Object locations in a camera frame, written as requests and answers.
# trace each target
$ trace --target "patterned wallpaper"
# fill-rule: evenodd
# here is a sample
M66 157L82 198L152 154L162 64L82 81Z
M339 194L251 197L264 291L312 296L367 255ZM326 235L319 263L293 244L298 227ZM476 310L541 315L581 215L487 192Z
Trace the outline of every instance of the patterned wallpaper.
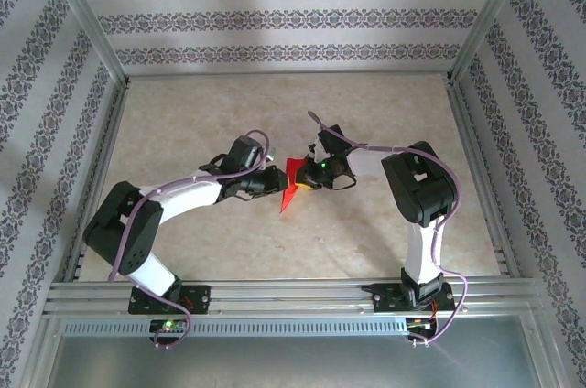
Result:
M516 260L586 386L584 0L507 0L460 82Z
M79 225L114 84L66 0L0 0L0 387L18 386Z
M449 70L485 0L88 0L130 75Z

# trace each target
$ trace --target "beige floor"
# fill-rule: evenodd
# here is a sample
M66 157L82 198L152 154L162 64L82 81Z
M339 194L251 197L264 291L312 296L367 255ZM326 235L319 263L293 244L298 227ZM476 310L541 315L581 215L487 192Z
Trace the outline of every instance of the beige floor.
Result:
M463 186L444 235L442 263L467 275L498 275L472 177L439 76L321 74L133 81L104 192L117 181L152 185L193 172L250 129L266 131L276 162L304 157L318 127L337 123L359 142L409 146L427 140ZM185 279L398 276L406 222L386 180L347 191L300 191L285 213L281 195L229 199L163 225L155 254ZM88 250L81 280L109 266Z

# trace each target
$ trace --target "aluminum rail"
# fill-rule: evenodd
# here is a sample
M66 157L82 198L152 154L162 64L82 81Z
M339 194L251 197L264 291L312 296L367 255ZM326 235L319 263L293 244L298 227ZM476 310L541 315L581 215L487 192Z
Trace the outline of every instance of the aluminum rail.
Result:
M448 279L456 298L462 291ZM194 318L358 318L405 316L406 312L376 314L370 294L361 286L400 283L398 279L201 281L187 285L212 287L207 315ZM128 314L132 284L55 283L49 290L43 318L165 318ZM470 278L470 291L460 317L521 315L541 307L532 279ZM450 312L440 312L445 318ZM408 312L410 317L424 316Z

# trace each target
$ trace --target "red object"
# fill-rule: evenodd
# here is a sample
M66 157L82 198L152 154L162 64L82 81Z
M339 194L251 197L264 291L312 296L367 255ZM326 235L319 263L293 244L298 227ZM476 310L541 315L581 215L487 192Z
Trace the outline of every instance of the red object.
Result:
M289 181L289 186L283 191L283 201L281 202L281 212L285 210L289 203L293 200L295 193L299 189L299 185L295 183L295 176L300 168L303 167L307 157L305 156L303 159L293 159L289 158L287 160L287 165L285 167L285 172L287 173L287 178Z

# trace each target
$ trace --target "robotic arm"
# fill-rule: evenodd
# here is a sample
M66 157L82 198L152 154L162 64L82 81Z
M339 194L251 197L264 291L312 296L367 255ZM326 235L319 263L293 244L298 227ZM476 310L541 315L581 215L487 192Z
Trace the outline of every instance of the robotic arm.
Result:
M114 266L126 221L138 202L148 196L132 222L117 272L156 296L177 300L179 278L151 253L158 227L183 212L230 197L242 199L238 196L240 192L247 194L249 199L257 199L285 189L287 176L277 167L250 170L255 161L264 156L262 150L257 141L243 135L234 141L227 155L218 155L193 173L194 180L189 184L179 183L170 189L139 188L125 181L116 184L85 229L83 240Z
M188 315L188 328L173 345L186 337L189 313L206 311L193 311L194 307L186 307L181 302L185 292L194 290L186 290L187 286L182 289L181 280L151 253L162 223L188 210L230 197L248 200L239 193L256 199L283 190L287 195L298 186L347 189L355 186L356 178L363 175L387 179L396 205L408 221L407 260L401 269L400 289L391 289L389 284L363 287L373 294L374 310L386 306L390 309L382 311L409 311L430 307L432 302L435 305L442 299L447 301L443 307L453 308L453 314L441 330L436 333L434 329L432 336L426 336L427 333L417 327L415 331L410 330L413 338L425 344L428 339L438 338L453 321L465 297L467 282L463 275L445 271L440 266L443 225L459 205L457 181L451 170L426 142L405 148L369 147L345 138L338 125L326 127L314 113L309 115L321 126L321 131L315 144L309 146L308 156L291 165L295 168L293 171L289 170L290 160L287 174L275 166L265 167L268 138L265 135L264 151L249 136L251 132L236 139L228 154L218 155L188 178L161 187L139 188L128 182L116 184L85 229L83 240L113 267L110 281L116 273L127 276L143 291L143 296L163 303L165 308L157 310L169 311L173 307L175 313ZM342 178L346 182L340 186ZM464 281L464 295L455 308L450 285L444 283L443 273L456 275ZM209 293L203 295L204 301L208 300L207 295ZM148 309L147 306L151 306L150 300L144 308ZM157 334L154 342L158 346Z
M329 129L343 136L337 124ZM437 158L427 142L420 141L409 148ZM303 166L295 173L295 183L306 189L347 189L356 185L356 178L365 175L386 178L396 205L408 222L401 297L412 309L426 307L444 288L443 273L439 269L443 234L440 223L452 211L457 199L454 181L445 169L425 157L408 152L356 148L324 129L318 134L318 141L309 146ZM347 180L348 185L336 188L340 178L352 183L348 184ZM435 261L432 255L434 232L437 232Z

